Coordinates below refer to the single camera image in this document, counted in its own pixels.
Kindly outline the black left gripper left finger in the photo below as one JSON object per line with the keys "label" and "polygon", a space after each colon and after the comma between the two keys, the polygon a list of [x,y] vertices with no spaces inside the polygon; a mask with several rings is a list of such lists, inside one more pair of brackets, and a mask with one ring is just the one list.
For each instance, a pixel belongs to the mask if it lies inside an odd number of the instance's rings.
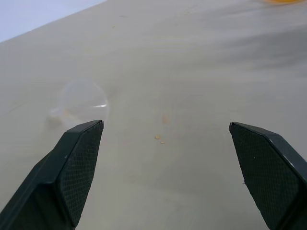
{"label": "black left gripper left finger", "polygon": [[75,230],[94,178],[102,120],[67,130],[0,212],[0,230]]}

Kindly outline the clear plastic cup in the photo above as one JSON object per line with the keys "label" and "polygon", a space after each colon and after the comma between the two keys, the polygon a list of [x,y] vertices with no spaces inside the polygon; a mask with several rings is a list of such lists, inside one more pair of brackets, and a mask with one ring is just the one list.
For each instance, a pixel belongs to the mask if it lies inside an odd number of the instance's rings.
{"label": "clear plastic cup", "polygon": [[262,0],[271,4],[295,4],[307,0]]}

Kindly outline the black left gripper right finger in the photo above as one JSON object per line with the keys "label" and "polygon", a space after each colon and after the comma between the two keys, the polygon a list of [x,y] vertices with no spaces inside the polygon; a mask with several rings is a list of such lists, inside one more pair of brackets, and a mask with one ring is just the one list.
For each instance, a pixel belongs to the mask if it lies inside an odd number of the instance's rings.
{"label": "black left gripper right finger", "polygon": [[279,134],[232,122],[239,165],[270,230],[307,230],[307,161]]}

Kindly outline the clear plastic flask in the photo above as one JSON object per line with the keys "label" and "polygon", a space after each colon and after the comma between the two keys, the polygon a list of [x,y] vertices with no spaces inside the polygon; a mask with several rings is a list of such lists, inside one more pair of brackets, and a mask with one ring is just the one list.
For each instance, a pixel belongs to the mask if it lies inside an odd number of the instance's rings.
{"label": "clear plastic flask", "polygon": [[48,117],[70,129],[93,120],[105,122],[108,112],[108,100],[101,86],[90,80],[74,80],[60,90]]}

